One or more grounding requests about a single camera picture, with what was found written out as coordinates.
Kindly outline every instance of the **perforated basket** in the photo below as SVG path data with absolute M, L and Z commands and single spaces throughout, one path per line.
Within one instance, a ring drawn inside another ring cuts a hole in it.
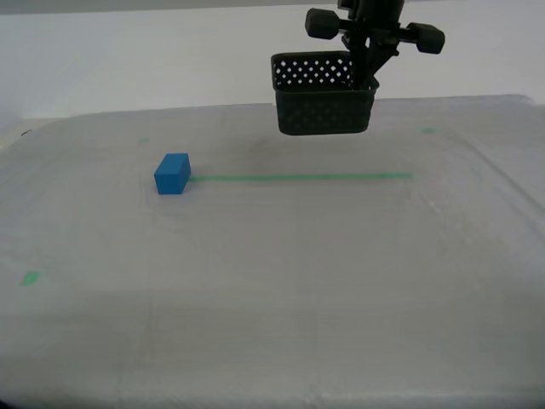
M 277 54 L 271 65 L 281 132 L 319 135 L 367 129 L 378 83 L 373 89 L 353 89 L 350 53 Z

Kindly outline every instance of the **green tape line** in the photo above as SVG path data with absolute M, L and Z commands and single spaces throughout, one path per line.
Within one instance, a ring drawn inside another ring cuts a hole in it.
M 37 279 L 40 278 L 40 272 L 39 271 L 28 271 L 25 274 L 25 277 L 21 281 L 20 285 L 22 287 L 26 287 L 29 285 L 35 285 L 37 282 Z
M 330 173 L 323 175 L 191 176 L 189 181 L 369 181 L 410 179 L 411 173 Z

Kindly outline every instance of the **blue block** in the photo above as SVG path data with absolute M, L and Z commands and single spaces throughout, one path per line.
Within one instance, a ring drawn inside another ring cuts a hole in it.
M 187 153 L 167 153 L 153 176 L 159 194 L 181 194 L 191 175 Z

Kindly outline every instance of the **white background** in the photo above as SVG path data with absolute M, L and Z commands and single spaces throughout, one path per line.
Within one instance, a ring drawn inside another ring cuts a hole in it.
M 341 48 L 338 39 L 307 37 L 308 9 L 0 15 L 0 127 L 15 118 L 272 102 L 272 54 Z M 402 22 L 434 24 L 447 43 L 439 56 L 402 44 L 379 72 L 377 96 L 544 102 L 544 15 L 539 0 L 407 3 Z

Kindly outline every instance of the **black knob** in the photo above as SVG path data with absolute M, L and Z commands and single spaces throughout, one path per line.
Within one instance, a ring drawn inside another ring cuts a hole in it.
M 407 28 L 416 34 L 418 51 L 426 54 L 439 54 L 445 45 L 445 34 L 429 24 L 410 23 Z
M 305 28 L 309 37 L 331 40 L 339 33 L 340 26 L 341 20 L 334 11 L 308 10 Z

